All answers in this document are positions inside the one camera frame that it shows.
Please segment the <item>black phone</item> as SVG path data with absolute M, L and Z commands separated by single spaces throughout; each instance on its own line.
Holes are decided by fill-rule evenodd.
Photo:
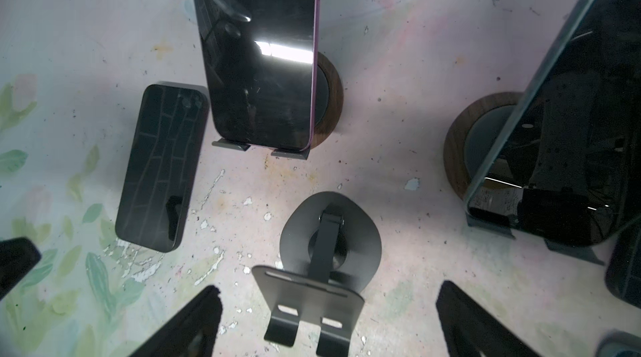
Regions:
M 180 246 L 209 111 L 199 88 L 145 89 L 115 220 L 119 239 L 160 253 Z
M 617 240 L 605 283 L 610 293 L 640 308 L 640 226 L 626 228 Z

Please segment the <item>dark grey stand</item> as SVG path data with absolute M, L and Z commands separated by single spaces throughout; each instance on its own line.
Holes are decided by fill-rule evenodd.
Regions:
M 282 268 L 251 273 L 270 321 L 264 339 L 291 347 L 299 325 L 317 325 L 319 356 L 347 356 L 365 300 L 361 292 L 382 260 L 374 221 L 347 196 L 316 193 L 290 215 L 280 235 Z

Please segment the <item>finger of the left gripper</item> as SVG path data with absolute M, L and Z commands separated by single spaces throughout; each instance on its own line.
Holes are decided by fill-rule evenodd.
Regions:
M 1 241 L 1 300 L 38 264 L 41 258 L 41 253 L 28 238 L 12 238 Z

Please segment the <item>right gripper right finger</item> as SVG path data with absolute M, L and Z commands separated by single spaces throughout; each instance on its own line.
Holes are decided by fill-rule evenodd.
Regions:
M 538 354 L 452 281 L 442 283 L 436 306 L 450 356 Z

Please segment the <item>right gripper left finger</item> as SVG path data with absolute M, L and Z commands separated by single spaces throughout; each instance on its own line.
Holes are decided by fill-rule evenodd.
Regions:
M 212 356 L 222 313 L 220 290 L 209 285 L 131 356 Z

